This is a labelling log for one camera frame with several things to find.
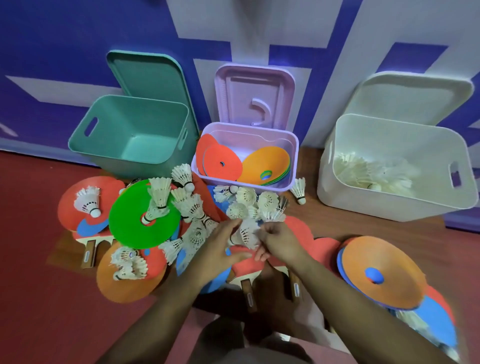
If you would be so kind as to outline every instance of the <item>white storage bin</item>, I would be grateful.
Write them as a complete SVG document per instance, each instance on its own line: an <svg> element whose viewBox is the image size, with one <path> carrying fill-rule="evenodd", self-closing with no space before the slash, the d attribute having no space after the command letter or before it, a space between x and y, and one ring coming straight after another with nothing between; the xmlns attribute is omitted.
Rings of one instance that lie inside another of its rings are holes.
<svg viewBox="0 0 480 364"><path fill-rule="evenodd" d="M355 152L367 160L405 158L421 170L412 189L416 198L350 187L336 177L335 154ZM454 187L452 172L461 185ZM456 132L370 116L345 114L336 122L320 162L317 194L332 207L411 221L474 207L478 191L467 145Z"/></svg>

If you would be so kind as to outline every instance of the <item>hand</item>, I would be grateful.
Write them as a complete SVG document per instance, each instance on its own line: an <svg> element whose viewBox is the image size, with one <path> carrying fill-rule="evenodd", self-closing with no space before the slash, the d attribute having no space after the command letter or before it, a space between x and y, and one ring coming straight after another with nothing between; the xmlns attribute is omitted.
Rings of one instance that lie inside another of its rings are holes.
<svg viewBox="0 0 480 364"><path fill-rule="evenodd" d="M301 264L305 256L308 256L295 234L284 222L266 222L257 231L257 236L263 243L263 251L268 251L288 267Z"/></svg>
<svg viewBox="0 0 480 364"><path fill-rule="evenodd" d="M200 289L228 267L252 257L248 252L230 256L225 253L233 229L240 224L240 218L221 222L188 264L184 273L190 275Z"/></svg>

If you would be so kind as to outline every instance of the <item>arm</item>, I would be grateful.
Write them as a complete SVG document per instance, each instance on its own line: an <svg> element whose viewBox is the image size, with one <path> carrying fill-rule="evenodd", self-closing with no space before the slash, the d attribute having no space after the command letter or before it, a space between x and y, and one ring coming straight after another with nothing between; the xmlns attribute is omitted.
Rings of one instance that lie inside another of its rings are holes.
<svg viewBox="0 0 480 364"><path fill-rule="evenodd" d="M99 364L163 363L202 287L249 253L227 256L225 248L232 230L241 220L230 220L208 237L179 277L168 278L160 287L158 301L98 360Z"/></svg>
<svg viewBox="0 0 480 364"><path fill-rule="evenodd" d="M310 257L284 223L266 223L258 235L265 248L299 276L359 363L454 363L420 334Z"/></svg>

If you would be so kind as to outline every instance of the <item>purple storage bin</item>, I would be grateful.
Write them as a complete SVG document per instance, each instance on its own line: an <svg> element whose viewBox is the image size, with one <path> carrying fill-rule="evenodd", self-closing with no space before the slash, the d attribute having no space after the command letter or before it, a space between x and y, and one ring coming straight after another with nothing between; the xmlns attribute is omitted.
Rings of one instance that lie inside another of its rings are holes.
<svg viewBox="0 0 480 364"><path fill-rule="evenodd" d="M205 181L206 184L231 185L253 187L257 193L273 191L276 193L289 190L295 182L297 174L297 159L299 153L299 140L294 133L285 130L266 129L255 126L237 125L226 122L213 122L208 124L203 134L211 134L220 144L233 150L244 160L249 154L264 146L279 146L285 149L290 156L290 173L281 181L269 186L232 182L219 178L202 176L197 168L195 156L192 161L192 171Z"/></svg>
<svg viewBox="0 0 480 364"><path fill-rule="evenodd" d="M257 193L288 190L295 181L299 153L298 138L285 130L295 92L293 76L277 67L225 64L215 74L215 91L222 122L207 125L203 134L211 134L241 161L264 146L283 148L290 156L290 173L269 186L227 181L202 176L195 156L192 171L207 184L253 187Z"/></svg>

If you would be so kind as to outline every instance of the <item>purple bin lid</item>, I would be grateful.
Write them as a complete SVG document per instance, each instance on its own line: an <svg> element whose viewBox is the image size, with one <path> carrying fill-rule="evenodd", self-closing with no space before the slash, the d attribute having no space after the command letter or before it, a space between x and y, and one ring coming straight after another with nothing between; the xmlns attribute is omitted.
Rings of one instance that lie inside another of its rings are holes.
<svg viewBox="0 0 480 364"><path fill-rule="evenodd" d="M295 79L281 68L225 64L215 74L221 122L287 128Z"/></svg>

